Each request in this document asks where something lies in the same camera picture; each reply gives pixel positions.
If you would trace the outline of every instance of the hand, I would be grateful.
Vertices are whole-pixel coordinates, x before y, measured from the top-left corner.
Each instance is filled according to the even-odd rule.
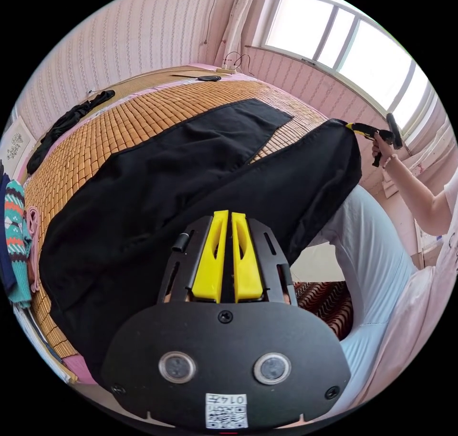
[[[382,140],[382,137],[378,133],[374,135],[374,138],[375,140],[372,143],[372,157],[375,157],[378,153],[382,153],[380,167],[383,167],[388,158],[392,157],[395,151],[392,146]]]

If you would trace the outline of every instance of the patterned wallpaper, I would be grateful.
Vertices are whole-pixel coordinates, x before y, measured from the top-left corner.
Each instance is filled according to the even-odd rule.
[[[39,138],[90,90],[162,68],[213,64],[233,2],[113,1],[44,59],[18,99],[18,115]]]
[[[385,119],[359,95],[316,68],[285,55],[253,47],[245,47],[244,53],[250,56],[250,72],[256,78],[289,92],[328,118],[387,128]],[[248,57],[244,57],[241,68],[248,74]],[[382,174],[381,170],[372,167],[373,159],[368,148],[372,142],[359,136],[358,141],[363,158],[360,184],[376,194],[382,189]]]

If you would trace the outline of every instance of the light blue pants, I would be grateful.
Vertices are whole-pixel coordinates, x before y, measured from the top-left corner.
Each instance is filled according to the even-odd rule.
[[[350,292],[354,322],[341,342],[351,379],[320,420],[349,409],[371,373],[387,323],[417,271],[381,205],[361,186],[346,198],[309,246],[329,242]]]

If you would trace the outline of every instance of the wire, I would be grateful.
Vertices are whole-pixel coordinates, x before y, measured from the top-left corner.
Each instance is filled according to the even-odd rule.
[[[225,58],[224,58],[224,63],[226,64],[227,61],[228,61],[228,57],[231,55],[231,54],[237,54],[237,55],[240,55],[239,52],[237,51],[231,51]]]
[[[210,17],[211,17],[211,12],[213,11],[213,7],[215,6],[216,0],[213,0],[213,4],[211,5],[210,12],[208,13],[208,24],[207,24],[207,35],[205,37],[204,44],[208,43],[208,34],[210,32]]]
[[[237,65],[237,67],[240,67],[241,69],[241,65],[242,65],[242,57],[246,55],[248,57],[248,67],[247,67],[247,71],[248,73],[251,75],[251,76],[254,76],[254,74],[250,71],[250,62],[251,62],[251,57],[249,54],[242,54],[235,62],[234,62],[234,65],[240,61],[240,63]]]

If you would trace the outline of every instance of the pink towel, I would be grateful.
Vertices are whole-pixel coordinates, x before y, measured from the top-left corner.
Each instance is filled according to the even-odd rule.
[[[32,238],[32,245],[30,248],[30,263],[33,270],[34,282],[30,285],[32,293],[39,291],[38,287],[38,230],[40,227],[40,214],[36,207],[29,207],[25,211],[25,219],[29,229],[30,237]]]

